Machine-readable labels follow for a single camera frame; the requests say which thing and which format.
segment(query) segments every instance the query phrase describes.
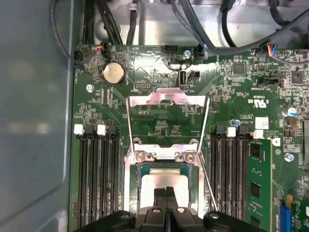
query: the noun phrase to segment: integrated circuit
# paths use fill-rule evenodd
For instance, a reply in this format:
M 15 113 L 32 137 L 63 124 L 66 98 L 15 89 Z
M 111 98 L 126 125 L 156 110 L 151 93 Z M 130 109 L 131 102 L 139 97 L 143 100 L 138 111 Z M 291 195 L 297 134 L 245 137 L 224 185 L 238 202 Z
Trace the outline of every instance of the integrated circuit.
M 257 185 L 254 182 L 251 182 L 250 191 L 251 191 L 251 195 L 253 195 L 254 197 L 260 198 L 261 187 L 259 185 Z
M 304 73 L 303 72 L 292 72 L 292 78 L 291 78 L 291 83 L 294 85 L 301 85 L 303 84 L 303 79 L 304 79 Z
M 233 74 L 234 75 L 245 75 L 246 74 L 246 69 L 245 69 L 245 64 L 244 63 L 234 63 L 233 66 Z
M 261 145 L 250 144 L 250 156 L 261 158 Z

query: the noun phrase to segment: blue connector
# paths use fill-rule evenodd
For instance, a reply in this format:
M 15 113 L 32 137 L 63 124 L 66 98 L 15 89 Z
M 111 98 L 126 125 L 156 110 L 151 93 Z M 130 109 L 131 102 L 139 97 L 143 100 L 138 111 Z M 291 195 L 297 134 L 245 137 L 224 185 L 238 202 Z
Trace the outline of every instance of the blue connector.
M 292 231 L 292 211 L 286 205 L 280 206 L 280 232 Z

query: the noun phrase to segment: cable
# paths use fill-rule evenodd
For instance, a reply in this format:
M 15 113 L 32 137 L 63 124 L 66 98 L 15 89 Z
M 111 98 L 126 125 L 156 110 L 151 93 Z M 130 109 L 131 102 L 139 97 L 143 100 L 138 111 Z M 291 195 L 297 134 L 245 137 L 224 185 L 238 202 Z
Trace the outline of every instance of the cable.
M 230 46 L 230 47 L 237 47 L 231 36 L 230 36 L 230 33 L 228 32 L 228 28 L 227 28 L 227 13 L 228 11 L 224 11 L 222 13 L 222 18 L 221 18 L 221 28 L 222 28 L 222 33 L 223 33 L 223 36 L 225 38 L 225 41 L 227 42 L 227 44 Z
M 230 36 L 230 33 L 228 32 L 228 28 L 227 28 L 227 14 L 233 8 L 234 3 L 235 3 L 235 0 L 223 0 L 222 5 L 220 7 L 220 12 L 222 13 L 222 17 L 221 17 L 222 33 L 225 38 L 225 41 L 230 47 L 237 47 L 234 44 Z
M 117 44 L 116 38 L 115 38 L 114 33 L 112 31 L 112 28 L 110 26 L 110 23 L 107 19 L 107 16 L 105 15 L 105 12 L 104 12 L 99 0 L 96 0 L 96 5 L 97 5 L 98 11 L 101 15 L 105 30 L 107 32 L 107 35 L 108 35 L 108 38 L 110 39 L 111 44 Z
M 137 4 L 138 0 L 133 0 L 132 3 Z M 130 12 L 130 27 L 126 37 L 126 45 L 132 45 L 135 35 L 135 29 L 137 24 L 137 12 L 135 10 L 131 10 Z
M 58 3 L 58 0 L 52 0 L 51 7 L 50 7 L 50 15 L 49 15 L 50 21 L 51 21 L 51 27 L 52 27 L 53 34 L 54 34 L 54 37 L 56 39 L 56 42 L 57 42 L 58 46 L 60 47 L 62 53 L 65 55 L 66 58 L 68 58 L 71 62 L 73 62 L 77 65 L 83 65 L 83 64 L 89 62 L 95 56 L 96 51 L 93 51 L 92 53 L 90 53 L 90 55 L 88 55 L 84 60 L 76 60 L 69 55 L 69 53 L 66 51 L 65 47 L 63 46 L 63 44 L 61 42 L 58 30 L 57 30 L 57 26 L 56 26 L 55 8 L 56 8 L 57 3 Z
M 279 11 L 277 6 L 279 5 L 278 0 L 269 0 L 269 9 L 270 9 L 270 14 L 272 18 L 275 20 L 275 22 L 280 25 L 281 27 L 286 26 L 287 24 L 290 23 Z M 302 30 L 298 26 L 293 26 L 291 27 L 290 31 L 296 33 L 301 39 L 304 44 L 305 48 L 308 48 L 308 41 L 306 40 L 306 32 Z
M 286 64 L 286 65 L 304 65 L 304 64 L 309 64 L 309 60 L 306 61 L 301 61 L 301 62 L 291 62 L 291 61 L 286 61 L 284 59 L 280 59 L 275 55 L 276 49 L 277 49 L 277 45 L 267 45 L 268 48 L 268 54 L 269 57 L 273 58 L 274 60 L 281 62 L 282 64 Z
M 205 33 L 203 27 L 201 26 L 201 23 L 198 20 L 197 15 L 195 14 L 195 12 L 192 8 L 191 3 L 189 2 L 189 0 L 181 0 L 181 5 L 182 5 L 183 11 L 184 11 L 189 23 L 191 24 L 192 28 L 201 37 L 204 44 L 208 47 L 208 49 L 211 52 L 213 52 L 217 55 L 220 55 L 220 56 L 229 56 L 229 55 L 239 54 L 239 53 L 245 52 L 247 50 L 259 47 L 262 44 L 269 43 L 270 41 L 275 40 L 276 38 L 282 36 L 291 27 L 296 25 L 299 21 L 301 21 L 304 18 L 306 18 L 307 16 L 309 16 L 309 9 L 307 9 L 303 13 L 301 13 L 298 17 L 296 17 L 294 20 L 292 20 L 288 25 L 286 25 L 285 27 L 281 28 L 280 30 L 272 33 L 271 35 L 269 35 L 269 36 L 267 36 L 267 37 L 265 37 L 261 40 L 258 40 L 254 43 L 251 43 L 251 44 L 248 44 L 248 45 L 245 45 L 245 46 L 242 46 L 242 47 L 232 47 L 232 48 L 218 49 L 213 45 L 210 38 Z
M 178 19 L 178 21 L 186 28 L 193 36 L 194 38 L 198 41 L 200 45 L 203 45 L 203 41 L 201 40 L 200 36 L 197 34 L 197 32 L 190 26 L 190 24 L 185 20 L 185 18 L 182 16 L 180 11 L 178 10 L 176 6 L 176 0 L 171 0 L 171 5 L 172 5 L 172 10 Z
M 110 8 L 108 7 L 108 4 L 106 3 L 106 0 L 101 0 L 100 2 L 101 2 L 101 6 L 102 6 L 103 10 L 105 11 L 107 21 L 111 25 L 111 28 L 112 28 L 113 33 L 115 35 L 117 44 L 123 44 L 121 36 L 120 36 L 120 32 L 119 32 L 118 27 L 117 27 L 117 24 L 115 22 L 115 19 L 114 19 L 112 13 L 111 13 Z

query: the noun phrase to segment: black cable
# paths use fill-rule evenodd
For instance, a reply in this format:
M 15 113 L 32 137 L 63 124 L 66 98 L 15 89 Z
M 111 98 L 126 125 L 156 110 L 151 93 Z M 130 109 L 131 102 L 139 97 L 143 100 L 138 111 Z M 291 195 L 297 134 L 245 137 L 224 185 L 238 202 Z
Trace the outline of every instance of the black cable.
M 133 0 L 132 3 L 137 4 L 138 0 Z M 130 27 L 126 37 L 126 45 L 132 45 L 135 35 L 135 29 L 137 24 L 137 12 L 135 10 L 131 10 L 130 12 Z
M 286 26 L 287 24 L 290 23 L 290 21 L 288 21 L 279 11 L 277 6 L 279 5 L 279 1 L 277 0 L 269 0 L 269 9 L 270 9 L 270 14 L 272 16 L 272 18 L 275 20 L 275 22 L 280 25 L 281 27 Z M 303 44 L 304 44 L 304 48 L 308 48 L 308 41 L 306 40 L 306 32 L 304 30 L 302 30 L 300 27 L 298 26 L 294 26 L 290 29 L 290 31 L 294 32 L 295 34 L 297 34 Z
M 201 40 L 200 36 L 197 34 L 197 32 L 191 27 L 191 25 L 185 20 L 185 18 L 182 16 L 180 11 L 178 10 L 176 6 L 176 0 L 171 0 L 172 10 L 178 19 L 178 21 L 186 28 L 198 41 L 200 45 L 204 45 L 203 41 Z
M 57 26 L 56 26 L 55 8 L 56 8 L 57 3 L 58 3 L 58 0 L 52 0 L 51 7 L 50 7 L 50 15 L 49 15 L 50 21 L 51 21 L 51 27 L 52 27 L 53 34 L 54 34 L 54 37 L 56 39 L 56 42 L 57 42 L 58 46 L 60 47 L 62 53 L 66 56 L 66 58 L 68 58 L 70 61 L 72 61 L 75 64 L 83 65 L 83 64 L 89 62 L 95 56 L 96 51 L 93 51 L 84 60 L 76 60 L 69 55 L 69 53 L 66 51 L 65 47 L 63 46 L 63 44 L 61 42 L 58 30 L 57 30 Z
M 113 30 L 112 30 L 112 28 L 110 26 L 110 23 L 109 23 L 109 21 L 107 19 L 107 16 L 105 15 L 105 12 L 104 12 L 104 10 L 103 10 L 99 0 L 96 0 L 96 6 L 97 6 L 98 11 L 99 11 L 99 13 L 101 15 L 101 18 L 102 18 L 105 30 L 107 32 L 107 35 L 108 35 L 108 38 L 110 39 L 111 44 L 118 44 L 117 40 L 116 40 L 116 38 L 114 36 Z
M 233 42 L 233 40 L 230 36 L 230 33 L 228 32 L 228 28 L 227 28 L 227 14 L 233 8 L 234 3 L 235 3 L 235 0 L 223 0 L 222 5 L 220 7 L 220 12 L 222 13 L 222 17 L 221 17 L 222 33 L 223 33 L 223 36 L 224 36 L 227 44 L 230 47 L 237 47 L 234 44 L 234 42 Z
M 88 24 L 87 24 L 87 41 L 88 44 L 94 44 L 94 25 L 95 25 L 95 1 L 88 0 L 89 11 L 88 11 Z
M 222 18 L 221 18 L 221 28 L 222 28 L 222 33 L 223 33 L 223 36 L 227 42 L 227 44 L 230 46 L 230 47 L 237 47 L 231 36 L 230 36 L 230 33 L 228 32 L 228 28 L 227 28 L 227 13 L 228 11 L 224 11 L 222 13 Z
M 123 44 L 121 36 L 120 36 L 120 32 L 119 32 L 118 27 L 117 27 L 117 24 L 115 22 L 115 19 L 114 19 L 112 13 L 111 13 L 110 8 L 108 7 L 108 4 L 106 3 L 106 0 L 101 0 L 100 3 L 101 3 L 103 10 L 105 11 L 108 22 L 111 25 L 111 28 L 112 28 L 113 33 L 115 35 L 115 39 L 117 41 L 117 44 Z
M 269 36 L 267 36 L 267 37 L 265 37 L 261 40 L 258 40 L 254 43 L 251 43 L 251 44 L 248 44 L 248 45 L 245 45 L 245 46 L 242 46 L 242 47 L 231 47 L 231 48 L 225 48 L 225 49 L 224 48 L 218 49 L 213 45 L 210 38 L 205 33 L 203 27 L 201 26 L 201 23 L 198 20 L 197 15 L 195 14 L 195 12 L 192 8 L 191 3 L 189 2 L 189 0 L 181 0 L 181 5 L 182 5 L 183 11 L 184 11 L 189 23 L 191 24 L 192 28 L 199 34 L 199 36 L 201 37 L 201 39 L 205 43 L 205 45 L 208 47 L 208 49 L 210 51 L 212 51 L 213 53 L 220 55 L 220 56 L 229 56 L 229 55 L 239 54 L 239 53 L 245 52 L 247 50 L 259 47 L 262 44 L 269 43 L 270 41 L 273 41 L 276 38 L 282 36 L 291 27 L 296 25 L 299 21 L 301 21 L 304 18 L 306 18 L 307 16 L 309 16 L 309 9 L 307 9 L 303 13 L 301 13 L 298 17 L 296 17 L 294 20 L 292 20 L 288 25 L 286 25 L 285 27 L 281 28 L 280 30 L 272 33 L 271 35 L 269 35 Z

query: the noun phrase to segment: motherboard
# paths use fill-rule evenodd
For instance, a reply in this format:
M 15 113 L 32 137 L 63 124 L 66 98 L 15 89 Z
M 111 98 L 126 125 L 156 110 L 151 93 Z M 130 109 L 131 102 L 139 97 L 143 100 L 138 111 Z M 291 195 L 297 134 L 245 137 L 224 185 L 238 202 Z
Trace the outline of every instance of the motherboard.
M 166 187 L 200 217 L 213 193 L 219 211 L 266 231 L 309 229 L 306 65 L 176 45 L 80 45 L 75 58 L 93 51 L 75 67 L 70 231 L 138 213 Z

